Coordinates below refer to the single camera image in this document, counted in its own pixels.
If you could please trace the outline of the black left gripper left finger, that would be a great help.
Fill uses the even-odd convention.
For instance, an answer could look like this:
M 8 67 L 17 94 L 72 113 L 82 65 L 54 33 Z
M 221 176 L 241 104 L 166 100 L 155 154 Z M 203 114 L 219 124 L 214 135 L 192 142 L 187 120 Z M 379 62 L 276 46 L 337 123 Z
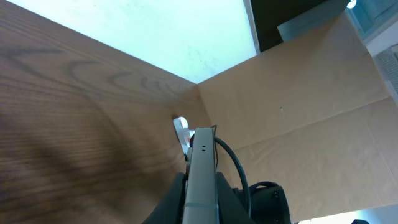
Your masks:
M 185 184 L 185 174 L 178 173 L 165 197 L 142 224 L 180 224 L 185 202 Z

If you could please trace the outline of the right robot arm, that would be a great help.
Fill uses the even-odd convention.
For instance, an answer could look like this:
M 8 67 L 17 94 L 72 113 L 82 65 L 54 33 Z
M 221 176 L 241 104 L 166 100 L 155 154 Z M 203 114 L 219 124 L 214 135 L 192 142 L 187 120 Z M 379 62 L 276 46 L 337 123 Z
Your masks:
M 275 182 L 258 182 L 239 190 L 224 182 L 218 187 L 223 223 L 291 224 L 285 192 Z

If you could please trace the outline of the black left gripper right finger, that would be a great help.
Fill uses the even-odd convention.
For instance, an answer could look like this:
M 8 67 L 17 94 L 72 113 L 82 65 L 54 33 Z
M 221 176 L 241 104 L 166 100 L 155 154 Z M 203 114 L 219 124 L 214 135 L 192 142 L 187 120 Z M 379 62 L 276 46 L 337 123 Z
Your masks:
M 224 175 L 216 173 L 219 214 L 222 224 L 255 224 L 241 205 Z

